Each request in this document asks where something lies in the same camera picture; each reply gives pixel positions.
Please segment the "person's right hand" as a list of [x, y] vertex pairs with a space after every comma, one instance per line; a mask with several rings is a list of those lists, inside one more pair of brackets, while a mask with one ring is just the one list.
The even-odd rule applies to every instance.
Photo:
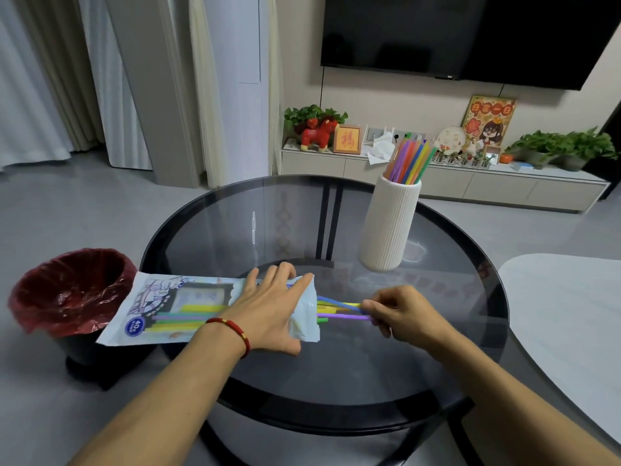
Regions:
[[392, 329], [392, 338], [429, 352], [446, 345], [459, 332], [412, 286], [395, 286], [365, 299], [361, 312]]

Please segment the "purple drinking straw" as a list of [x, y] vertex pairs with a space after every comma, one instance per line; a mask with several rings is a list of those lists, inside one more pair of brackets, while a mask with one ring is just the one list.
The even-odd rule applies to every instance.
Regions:
[[[317, 318], [318, 319], [328, 319], [328, 318], [334, 318], [334, 319], [351, 319], [351, 320], [369, 320], [370, 317], [369, 316], [364, 316], [364, 315], [358, 315], [358, 314], [345, 314], [345, 313], [336, 313], [336, 312], [319, 312], [317, 313]], [[184, 322], [189, 322], [189, 321], [206, 321], [210, 318], [214, 318], [216, 317], [216, 315], [212, 315], [211, 313], [199, 313], [198, 315], [194, 314], [181, 314], [181, 315], [156, 315], [152, 317], [152, 320], [154, 321], [164, 321], [164, 322], [169, 322], [169, 321], [184, 321]]]

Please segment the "white plastic straw packet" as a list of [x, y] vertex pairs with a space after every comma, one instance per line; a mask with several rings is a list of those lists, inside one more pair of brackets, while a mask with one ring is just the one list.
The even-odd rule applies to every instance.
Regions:
[[[246, 278], [181, 276], [138, 272], [132, 289], [116, 315], [106, 325], [97, 343], [108, 347], [161, 345], [189, 342], [206, 324], [228, 326], [251, 350], [244, 333], [219, 314], [242, 294]], [[154, 321], [156, 315], [211, 313], [206, 321]]]

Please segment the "person's left forearm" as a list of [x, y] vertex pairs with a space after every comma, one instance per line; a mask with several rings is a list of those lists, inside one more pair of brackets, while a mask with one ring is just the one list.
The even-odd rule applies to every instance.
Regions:
[[180, 466], [244, 352], [228, 326], [198, 329], [67, 466]]

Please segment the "person's right forearm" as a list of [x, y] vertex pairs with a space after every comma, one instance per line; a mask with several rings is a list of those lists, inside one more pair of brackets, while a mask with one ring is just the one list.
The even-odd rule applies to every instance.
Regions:
[[521, 466], [621, 466], [621, 458], [501, 368], [449, 323], [427, 351], [460, 383]]

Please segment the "blue drinking straw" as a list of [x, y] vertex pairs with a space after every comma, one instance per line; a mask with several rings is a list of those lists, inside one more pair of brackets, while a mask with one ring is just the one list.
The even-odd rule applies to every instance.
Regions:
[[317, 296], [317, 304], [318, 305], [323, 305], [323, 306], [328, 306], [328, 307], [337, 307], [337, 308], [339, 308], [339, 310], [354, 311], [354, 312], [357, 312], [357, 313], [361, 313], [360, 304], [356, 304], [356, 303], [343, 303], [343, 302], [339, 302], [339, 301], [337, 301], [335, 299], [331, 299], [329, 297]]

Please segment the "white ribbed vase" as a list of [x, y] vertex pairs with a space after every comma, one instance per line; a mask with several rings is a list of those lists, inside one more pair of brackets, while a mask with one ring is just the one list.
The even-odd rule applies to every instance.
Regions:
[[377, 179], [361, 233], [358, 259], [366, 269], [384, 273], [403, 258], [422, 183], [412, 185]]

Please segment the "red horse figurine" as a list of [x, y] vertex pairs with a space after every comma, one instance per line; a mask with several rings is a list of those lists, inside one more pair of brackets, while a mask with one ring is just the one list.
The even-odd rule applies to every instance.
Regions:
[[337, 120], [324, 119], [321, 122], [318, 118], [307, 119], [307, 127], [300, 135], [300, 150], [308, 151], [311, 145], [317, 145], [319, 153], [327, 151], [330, 136], [339, 127]]

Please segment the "white crumpled tissue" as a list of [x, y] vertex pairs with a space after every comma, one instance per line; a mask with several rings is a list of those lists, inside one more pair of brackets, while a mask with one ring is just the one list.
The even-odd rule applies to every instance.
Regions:
[[385, 132], [379, 138], [374, 139], [371, 145], [365, 145], [363, 148], [370, 165], [389, 163], [395, 150], [392, 133]]

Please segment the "green leafy pot plant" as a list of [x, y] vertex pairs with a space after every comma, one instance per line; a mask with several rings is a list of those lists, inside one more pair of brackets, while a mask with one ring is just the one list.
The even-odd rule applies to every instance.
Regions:
[[339, 112], [332, 108], [322, 109], [317, 104], [300, 109], [289, 107], [284, 111], [284, 132], [301, 135], [307, 128], [312, 128], [308, 125], [308, 121], [311, 121], [313, 124], [320, 124], [326, 119], [344, 124], [348, 119], [348, 113]]

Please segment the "black waste bin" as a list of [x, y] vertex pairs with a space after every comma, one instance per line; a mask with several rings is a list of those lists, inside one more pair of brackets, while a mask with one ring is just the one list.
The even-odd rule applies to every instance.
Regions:
[[96, 385], [106, 392], [146, 360], [157, 346], [108, 347], [96, 342], [102, 332], [55, 338], [54, 342], [66, 354], [66, 370], [74, 380]]

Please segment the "white low media cabinet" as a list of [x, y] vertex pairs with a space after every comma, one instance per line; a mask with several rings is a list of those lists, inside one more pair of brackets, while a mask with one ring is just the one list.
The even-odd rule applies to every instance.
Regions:
[[[370, 164], [366, 155], [302, 151], [293, 139], [281, 150], [280, 174], [311, 174], [375, 184], [386, 163]], [[557, 212], [586, 213], [610, 182], [588, 172], [568, 172], [554, 166], [536, 170], [509, 164], [488, 169], [430, 164], [420, 196], [426, 199], [506, 205]]]

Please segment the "white round plush toy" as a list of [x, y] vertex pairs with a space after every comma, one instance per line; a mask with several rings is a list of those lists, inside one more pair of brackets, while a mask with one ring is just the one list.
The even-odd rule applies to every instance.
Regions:
[[443, 156], [457, 155], [466, 146], [466, 139], [467, 136], [462, 127], [447, 126], [433, 140], [433, 148]]

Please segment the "green plant in grey pot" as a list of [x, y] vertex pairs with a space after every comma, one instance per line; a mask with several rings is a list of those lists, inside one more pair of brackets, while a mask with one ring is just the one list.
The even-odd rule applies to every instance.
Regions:
[[514, 161], [542, 170], [561, 155], [565, 142], [565, 134], [538, 130], [521, 136], [505, 149], [505, 153], [512, 156]]
[[561, 138], [560, 154], [555, 165], [569, 171], [581, 171], [587, 162], [597, 157], [616, 160], [620, 153], [614, 146], [611, 136], [605, 132], [597, 132], [593, 127], [582, 132], [570, 132]]

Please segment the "beige curtain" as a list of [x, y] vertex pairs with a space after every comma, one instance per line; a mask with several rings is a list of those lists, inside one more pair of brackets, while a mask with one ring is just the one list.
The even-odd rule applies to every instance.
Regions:
[[74, 151], [104, 144], [78, 0], [14, 0]]

